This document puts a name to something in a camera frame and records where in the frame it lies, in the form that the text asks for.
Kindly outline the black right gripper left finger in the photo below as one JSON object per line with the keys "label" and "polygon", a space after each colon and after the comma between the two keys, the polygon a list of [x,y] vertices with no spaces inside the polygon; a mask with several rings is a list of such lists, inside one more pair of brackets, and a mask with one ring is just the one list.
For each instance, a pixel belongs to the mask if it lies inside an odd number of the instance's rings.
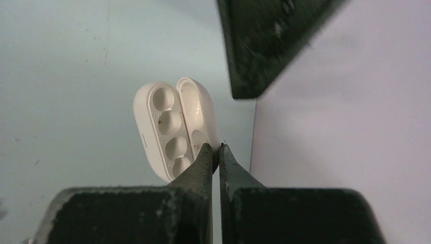
{"label": "black right gripper left finger", "polygon": [[195,162],[162,187],[68,188],[51,201],[34,243],[211,243],[212,160]]}

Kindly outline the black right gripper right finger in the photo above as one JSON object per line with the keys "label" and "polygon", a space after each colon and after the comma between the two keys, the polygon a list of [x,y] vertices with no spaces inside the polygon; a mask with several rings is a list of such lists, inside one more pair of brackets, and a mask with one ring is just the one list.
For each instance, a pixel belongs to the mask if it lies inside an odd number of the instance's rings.
{"label": "black right gripper right finger", "polygon": [[385,243],[375,215],[352,189],[269,188],[219,148],[225,243]]}

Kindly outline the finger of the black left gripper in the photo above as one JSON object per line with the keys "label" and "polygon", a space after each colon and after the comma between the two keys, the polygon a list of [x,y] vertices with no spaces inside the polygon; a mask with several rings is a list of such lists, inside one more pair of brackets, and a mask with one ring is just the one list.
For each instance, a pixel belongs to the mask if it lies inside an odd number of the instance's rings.
{"label": "finger of the black left gripper", "polygon": [[346,1],[217,1],[232,98],[260,97]]}

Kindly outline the white earbud charging case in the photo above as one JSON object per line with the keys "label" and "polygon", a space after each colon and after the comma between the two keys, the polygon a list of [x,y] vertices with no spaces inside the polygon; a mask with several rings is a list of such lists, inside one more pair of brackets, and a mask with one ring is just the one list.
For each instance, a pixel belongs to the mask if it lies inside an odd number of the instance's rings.
{"label": "white earbud charging case", "polygon": [[213,151],[221,145],[211,96],[192,78],[179,79],[176,87],[145,84],[134,97],[133,112],[148,162],[165,182],[186,171],[203,144]]}

